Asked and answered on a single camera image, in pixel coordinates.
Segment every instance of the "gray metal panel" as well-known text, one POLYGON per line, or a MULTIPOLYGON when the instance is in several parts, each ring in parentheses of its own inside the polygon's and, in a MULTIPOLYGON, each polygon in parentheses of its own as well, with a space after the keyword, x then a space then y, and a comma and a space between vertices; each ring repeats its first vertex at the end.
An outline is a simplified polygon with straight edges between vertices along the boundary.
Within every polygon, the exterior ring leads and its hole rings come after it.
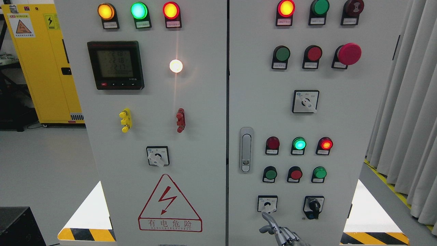
POLYGON ((325 26, 308 26, 312 1, 295 0, 293 26, 274 25, 279 0, 230 1, 230 133, 229 245, 273 245, 272 235, 257 212, 258 195, 278 195, 279 225, 287 226, 312 245, 339 245, 375 120, 387 82, 407 0, 367 0, 358 26, 341 27, 344 0, 330 1, 325 26), (356 42, 361 59, 347 70, 331 68, 337 47, 356 42), (276 46, 291 50, 288 69, 271 70, 276 46), (306 47, 323 49, 318 70, 303 70, 306 47), (291 113, 294 90, 319 90, 317 113, 291 113), (254 130, 251 170, 239 170, 239 130, 254 130), (268 137, 281 141, 279 155, 267 156, 268 137), (304 156, 291 156, 291 142, 307 141, 304 156), (329 156, 315 155, 320 138, 330 137, 329 156), (265 167, 276 167, 276 183, 262 183, 265 167), (300 183, 287 183, 292 166, 303 171, 300 183), (324 166, 325 183, 311 183, 315 167, 324 166), (305 196, 323 195, 319 220, 303 219, 305 196))
POLYGON ((121 27, 103 30, 97 15, 100 3, 55 1, 118 244, 224 245, 226 1, 177 1, 181 30, 165 29, 164 0, 145 2, 153 26, 147 30, 135 29, 130 13, 133 2, 112 0, 121 27), (98 91, 87 42, 120 40, 138 40, 145 88, 98 91), (175 58, 184 63, 177 75, 169 70, 175 58), (118 117, 125 107, 130 108, 133 121, 126 134, 118 117), (178 108, 185 109, 187 123, 180 134, 176 131, 178 108), (149 166, 146 146, 168 146, 170 166, 149 166), (164 173, 202 218, 203 232, 139 230, 137 218, 164 173))

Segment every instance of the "curtain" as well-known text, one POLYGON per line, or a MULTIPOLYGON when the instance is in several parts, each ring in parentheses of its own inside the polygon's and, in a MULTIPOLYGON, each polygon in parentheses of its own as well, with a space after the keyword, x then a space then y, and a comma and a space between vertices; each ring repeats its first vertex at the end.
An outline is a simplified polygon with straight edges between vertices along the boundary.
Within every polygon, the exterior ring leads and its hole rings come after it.
POLYGON ((367 160, 437 235, 437 1, 410 0, 409 9, 367 160))

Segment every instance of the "white selector switch knob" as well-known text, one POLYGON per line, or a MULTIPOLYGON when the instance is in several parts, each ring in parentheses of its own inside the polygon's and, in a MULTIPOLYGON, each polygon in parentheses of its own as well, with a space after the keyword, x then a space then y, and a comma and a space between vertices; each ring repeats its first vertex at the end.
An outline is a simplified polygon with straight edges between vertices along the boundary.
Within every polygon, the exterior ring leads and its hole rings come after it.
POLYGON ((262 209, 262 212, 266 212, 268 214, 271 214, 276 211, 276 206, 271 205, 270 203, 267 203, 264 205, 264 208, 262 209))
POLYGON ((149 159, 149 161, 151 161, 152 164, 156 166, 163 167, 165 164, 162 161, 162 156, 160 154, 150 153, 149 156, 147 156, 147 158, 149 159))
POLYGON ((313 113, 316 113, 317 112, 317 110, 316 110, 316 108, 311 104, 311 102, 308 100, 308 99, 306 99, 303 95, 300 95, 300 100, 302 101, 302 104, 303 105, 305 105, 305 107, 309 110, 309 111, 311 111, 311 112, 313 112, 313 113))

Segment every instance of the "warning sticker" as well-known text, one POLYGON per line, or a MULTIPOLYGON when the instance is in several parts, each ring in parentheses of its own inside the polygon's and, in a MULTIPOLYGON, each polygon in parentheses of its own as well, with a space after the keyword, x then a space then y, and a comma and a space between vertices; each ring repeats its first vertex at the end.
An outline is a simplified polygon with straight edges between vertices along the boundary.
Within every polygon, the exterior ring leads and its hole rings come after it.
POLYGON ((45 24, 49 30, 59 30, 59 19, 57 14, 44 14, 45 24))
POLYGON ((32 22, 29 14, 7 14, 15 38, 34 38, 32 22))
POLYGON ((202 231, 202 219, 168 174, 161 176, 138 224, 143 231, 202 231))

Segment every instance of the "red terminal connector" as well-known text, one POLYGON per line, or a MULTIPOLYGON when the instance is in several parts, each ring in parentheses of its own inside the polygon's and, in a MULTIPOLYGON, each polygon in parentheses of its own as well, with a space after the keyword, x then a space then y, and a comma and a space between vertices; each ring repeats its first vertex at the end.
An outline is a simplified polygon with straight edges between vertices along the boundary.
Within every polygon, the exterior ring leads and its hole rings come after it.
POLYGON ((178 109, 176 119, 176 125, 178 126, 177 132, 181 133, 185 129, 185 110, 183 108, 178 109))

